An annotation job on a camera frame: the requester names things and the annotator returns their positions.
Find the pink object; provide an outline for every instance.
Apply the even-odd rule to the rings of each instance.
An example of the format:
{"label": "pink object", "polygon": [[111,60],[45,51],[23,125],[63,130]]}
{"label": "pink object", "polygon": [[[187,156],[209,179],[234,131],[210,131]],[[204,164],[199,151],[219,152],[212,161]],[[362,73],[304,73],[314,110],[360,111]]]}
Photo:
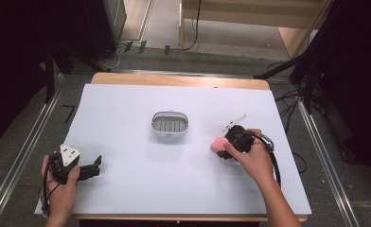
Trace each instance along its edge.
{"label": "pink object", "polygon": [[215,139],[215,141],[213,141],[213,143],[211,145],[211,149],[214,152],[225,150],[223,145],[226,144],[226,143],[228,143],[227,139],[219,136],[218,138]]}

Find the wire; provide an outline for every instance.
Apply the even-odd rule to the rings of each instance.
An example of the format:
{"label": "wire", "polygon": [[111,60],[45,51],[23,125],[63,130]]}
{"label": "wire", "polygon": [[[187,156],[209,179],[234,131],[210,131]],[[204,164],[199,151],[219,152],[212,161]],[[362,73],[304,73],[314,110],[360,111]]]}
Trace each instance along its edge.
{"label": "wire", "polygon": [[192,46],[190,46],[189,48],[186,48],[186,49],[177,48],[177,49],[170,49],[170,50],[173,50],[173,51],[187,51],[195,45],[195,43],[198,40],[198,23],[200,22],[200,12],[201,12],[201,0],[198,4],[197,23],[195,25],[195,39],[194,39],[194,43],[192,44]]}
{"label": "wire", "polygon": [[[191,1],[191,8],[192,8],[191,14],[193,15],[191,17],[191,26],[192,26],[192,29],[194,30],[194,34],[197,35],[197,30],[195,29],[195,26],[194,26],[194,7],[192,6],[192,3],[193,3],[193,1]],[[200,43],[198,41],[197,41],[197,45],[198,45],[198,47],[194,51],[197,51],[200,48]]]}
{"label": "wire", "polygon": [[298,173],[304,173],[305,171],[307,171],[307,162],[306,160],[303,158],[303,156],[301,156],[300,154],[296,153],[296,152],[292,152],[293,155],[299,157],[303,163],[304,163],[304,169],[303,170],[298,170]]}
{"label": "wire", "polygon": [[295,100],[295,101],[294,101],[290,106],[288,106],[287,109],[285,109],[282,113],[280,113],[280,114],[279,114],[279,115],[280,115],[280,118],[283,118],[283,116],[285,116],[286,113],[287,113],[291,108],[293,108],[294,105],[296,105],[297,101],[298,101],[298,99],[296,99],[296,100]]}
{"label": "wire", "polygon": [[290,119],[292,118],[292,113],[294,112],[295,108],[297,107],[297,104],[298,104],[298,100],[296,100],[294,106],[292,107],[291,111],[289,112],[289,117],[287,118],[286,128],[285,128],[285,133],[286,134],[289,132]]}
{"label": "wire", "polygon": [[[255,133],[251,133],[251,132],[248,132],[248,131],[234,131],[234,132],[231,132],[231,133],[252,135],[256,139],[260,140],[264,144],[265,148],[269,146],[268,143],[262,137],[256,135]],[[271,143],[272,148],[273,148],[274,147],[274,142],[271,141],[270,143]],[[274,166],[274,174],[276,176],[276,181],[277,181],[277,183],[279,183],[279,186],[281,186],[280,170],[279,170],[279,166],[277,164],[276,157],[274,156],[273,151],[268,151],[268,153],[269,153],[269,156],[271,157],[272,165]]]}
{"label": "wire", "polygon": [[47,199],[49,200],[50,198],[50,195],[52,195],[52,193],[56,190],[56,188],[58,188],[58,186],[60,186],[60,183],[58,183],[49,193],[49,195],[47,196]]}
{"label": "wire", "polygon": [[277,97],[277,98],[275,98],[274,99],[274,101],[279,101],[279,100],[281,100],[281,99],[284,99],[284,98],[287,98],[287,97],[292,97],[292,96],[301,96],[302,94],[299,92],[299,91],[297,91],[297,93],[295,92],[295,91],[291,91],[291,92],[287,92],[287,93],[285,93],[283,96],[280,96],[280,97]]}
{"label": "wire", "polygon": [[[123,46],[126,46],[126,44],[118,44],[118,45],[117,45],[117,48],[119,48],[119,47],[123,47]],[[110,54],[108,54],[105,58],[103,58],[103,59],[101,59],[101,60],[99,60],[99,61],[105,61],[107,58],[109,58],[109,56],[110,56]]]}
{"label": "wire", "polygon": [[115,64],[114,66],[108,66],[108,65],[102,63],[101,61],[97,61],[97,63],[100,64],[100,65],[102,65],[102,66],[104,66],[104,67],[106,67],[106,68],[108,68],[108,69],[114,69],[114,68],[116,68],[120,64],[120,58],[118,57],[118,51],[120,49],[124,48],[125,46],[126,46],[125,44],[124,45],[121,45],[115,51],[115,55],[117,56],[117,64]]}
{"label": "wire", "polygon": [[49,210],[49,202],[47,201],[47,173],[49,171],[50,163],[52,162],[52,159],[49,156],[49,160],[47,161],[46,168],[44,169],[44,195],[41,197],[42,202],[42,210],[44,214],[48,213]]}
{"label": "wire", "polygon": [[272,65],[283,64],[283,63],[286,63],[286,62],[285,62],[285,61],[279,61],[279,62],[270,63],[270,64],[268,64],[268,66],[266,66],[266,71],[269,72],[269,68],[270,68]]}

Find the black cloth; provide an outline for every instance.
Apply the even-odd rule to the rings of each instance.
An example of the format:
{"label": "black cloth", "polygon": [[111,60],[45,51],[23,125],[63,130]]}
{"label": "black cloth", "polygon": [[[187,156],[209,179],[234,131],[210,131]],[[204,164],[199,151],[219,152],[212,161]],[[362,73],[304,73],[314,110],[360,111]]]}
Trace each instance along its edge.
{"label": "black cloth", "polygon": [[329,34],[321,86],[352,132],[343,143],[371,166],[371,3],[347,1]]}
{"label": "black cloth", "polygon": [[45,84],[37,13],[31,1],[0,1],[0,138]]}

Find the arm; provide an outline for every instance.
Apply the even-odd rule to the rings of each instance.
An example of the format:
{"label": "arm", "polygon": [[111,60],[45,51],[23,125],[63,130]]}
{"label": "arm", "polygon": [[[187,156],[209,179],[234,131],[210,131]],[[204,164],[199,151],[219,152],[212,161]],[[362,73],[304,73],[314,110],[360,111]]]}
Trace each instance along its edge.
{"label": "arm", "polygon": [[[260,130],[248,132],[260,133]],[[269,224],[274,227],[301,226],[274,179],[271,157],[262,142],[256,139],[248,153],[238,152],[231,144],[225,144],[224,147],[256,181],[265,201]]]}
{"label": "arm", "polygon": [[[44,170],[46,168],[47,162],[49,161],[49,156],[45,155],[44,161],[42,164],[42,174],[44,175]],[[66,226],[68,220],[71,217],[74,204],[76,203],[77,196],[77,179],[80,175],[80,167],[75,166],[71,169],[68,174],[67,184],[58,185],[57,182],[53,181],[52,171],[49,170],[47,173],[47,193],[50,193],[53,188],[56,189],[50,195],[49,204],[50,204],[50,214],[47,219],[47,227],[62,227]]]}

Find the black cable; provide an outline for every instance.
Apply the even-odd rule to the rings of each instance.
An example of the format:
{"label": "black cable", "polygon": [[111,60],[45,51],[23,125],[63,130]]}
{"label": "black cable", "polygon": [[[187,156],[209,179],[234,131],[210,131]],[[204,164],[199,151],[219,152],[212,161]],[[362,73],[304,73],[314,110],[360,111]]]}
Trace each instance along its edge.
{"label": "black cable", "polygon": [[292,94],[292,93],[295,93],[295,91],[287,92],[283,96],[280,96],[280,97],[275,98],[274,101],[277,102],[277,101],[279,101],[281,99],[284,99],[284,98],[287,98],[287,97],[301,96],[302,95],[300,92],[297,92],[295,94]]}
{"label": "black cable", "polygon": [[293,155],[296,155],[298,156],[304,163],[304,169],[303,170],[298,170],[298,173],[304,173],[305,171],[307,171],[307,162],[306,160],[303,158],[303,156],[301,156],[300,154],[296,153],[296,152],[292,152]]}
{"label": "black cable", "polygon": [[285,109],[283,112],[286,112],[286,111],[288,111],[289,109],[290,109],[290,107],[291,107],[291,105],[289,105],[289,103],[285,100],[287,97],[294,97],[294,96],[299,96],[298,94],[295,94],[295,95],[290,95],[290,96],[285,96],[285,97],[283,97],[283,98],[280,98],[280,99],[278,99],[276,102],[278,102],[278,101],[280,101],[280,100],[282,100],[283,101],[283,103],[287,106],[287,109]]}
{"label": "black cable", "polygon": [[285,109],[282,113],[280,113],[279,115],[280,115],[280,118],[283,118],[283,116],[285,116],[286,115],[286,113],[291,109],[291,108],[293,108],[296,104],[297,104],[297,102],[298,102],[298,99],[296,99],[290,106],[289,106],[289,108],[287,108],[287,109]]}
{"label": "black cable", "polygon": [[285,128],[285,133],[286,134],[289,132],[290,119],[292,118],[292,113],[294,112],[294,110],[297,107],[297,105],[298,105],[298,101],[295,102],[294,106],[292,107],[291,111],[289,112],[289,117],[287,118],[286,128]]}
{"label": "black cable", "polygon": [[277,183],[279,183],[279,186],[282,186],[279,166],[277,165],[276,157],[274,157],[273,152],[269,152],[269,156],[271,157],[272,165],[274,165],[274,175],[276,175],[276,181],[277,181]]}
{"label": "black cable", "polygon": [[200,2],[198,4],[197,23],[195,24],[195,39],[194,39],[194,43],[192,44],[192,46],[190,46],[189,48],[186,48],[186,49],[180,49],[180,48],[178,48],[178,49],[170,49],[170,50],[174,50],[174,51],[176,51],[176,50],[177,51],[187,51],[187,50],[191,49],[195,45],[195,43],[198,40],[198,23],[200,22],[200,12],[201,12],[201,0],[200,0]]}
{"label": "black cable", "polygon": [[47,196],[47,199],[49,200],[50,198],[50,195],[52,195],[52,193],[56,190],[56,188],[58,188],[58,186],[60,186],[60,183],[58,183],[53,189],[52,191],[50,191],[49,195]]}
{"label": "black cable", "polygon": [[[191,25],[192,25],[192,30],[194,31],[194,34],[197,34],[197,29],[194,26],[194,18],[193,17],[191,17]],[[198,45],[198,47],[194,51],[197,51],[200,48],[200,43],[198,42],[198,40],[197,40],[197,45]]]}
{"label": "black cable", "polygon": [[[262,137],[256,135],[255,133],[251,133],[251,132],[248,132],[248,131],[234,131],[234,132],[231,132],[231,133],[252,135],[256,139],[260,140],[264,144],[265,148],[269,146],[268,143]],[[276,181],[277,181],[277,183],[279,183],[279,186],[281,186],[280,170],[279,170],[279,165],[277,164],[276,157],[274,156],[273,151],[268,151],[268,153],[269,153],[269,156],[271,157],[272,165],[274,166],[274,174],[276,176]]]}
{"label": "black cable", "polygon": [[49,202],[47,200],[47,173],[49,172],[49,166],[51,163],[51,158],[49,156],[49,160],[47,161],[47,165],[44,169],[44,195],[41,197],[41,202],[42,202],[42,210],[44,214],[48,215],[49,211]]}
{"label": "black cable", "polygon": [[270,63],[270,64],[268,64],[268,66],[266,66],[266,71],[269,71],[269,67],[271,67],[272,65],[275,65],[275,64],[282,64],[282,63],[286,63],[286,62],[285,62],[285,61],[280,61],[280,62]]}

